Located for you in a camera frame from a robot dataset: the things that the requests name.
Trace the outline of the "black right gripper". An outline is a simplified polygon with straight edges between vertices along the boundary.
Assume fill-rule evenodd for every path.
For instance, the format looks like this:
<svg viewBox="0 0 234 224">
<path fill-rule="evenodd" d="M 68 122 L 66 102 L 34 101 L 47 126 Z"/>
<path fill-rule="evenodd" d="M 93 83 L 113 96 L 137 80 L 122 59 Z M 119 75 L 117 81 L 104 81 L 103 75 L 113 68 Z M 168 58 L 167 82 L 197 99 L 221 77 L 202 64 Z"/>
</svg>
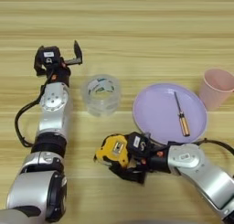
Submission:
<svg viewBox="0 0 234 224">
<path fill-rule="evenodd" d="M 140 142 L 138 147 L 128 144 L 127 149 L 130 155 L 140 163 L 139 168 L 144 171 L 171 173 L 168 165 L 168 145 L 159 146 L 151 142 Z M 109 169 L 123 180 L 144 184 L 146 176 L 144 171 L 138 171 L 134 168 L 122 168 L 119 165 L 112 165 Z"/>
</svg>

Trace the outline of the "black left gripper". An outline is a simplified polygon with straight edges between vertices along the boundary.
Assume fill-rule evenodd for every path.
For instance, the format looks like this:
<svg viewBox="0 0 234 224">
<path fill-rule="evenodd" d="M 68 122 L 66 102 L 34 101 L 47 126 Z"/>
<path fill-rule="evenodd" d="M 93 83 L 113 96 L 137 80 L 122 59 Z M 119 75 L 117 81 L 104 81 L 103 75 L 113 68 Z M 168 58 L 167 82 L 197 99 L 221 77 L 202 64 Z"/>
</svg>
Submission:
<svg viewBox="0 0 234 224">
<path fill-rule="evenodd" d="M 74 53 L 80 65 L 82 63 L 82 51 L 77 40 L 74 41 Z M 38 76 L 44 76 L 46 74 L 46 71 L 42 68 L 41 62 L 37 59 L 34 62 L 34 70 Z M 61 59 L 59 63 L 47 68 L 48 83 L 61 82 L 69 86 L 70 75 L 70 68 L 63 59 Z"/>
</svg>

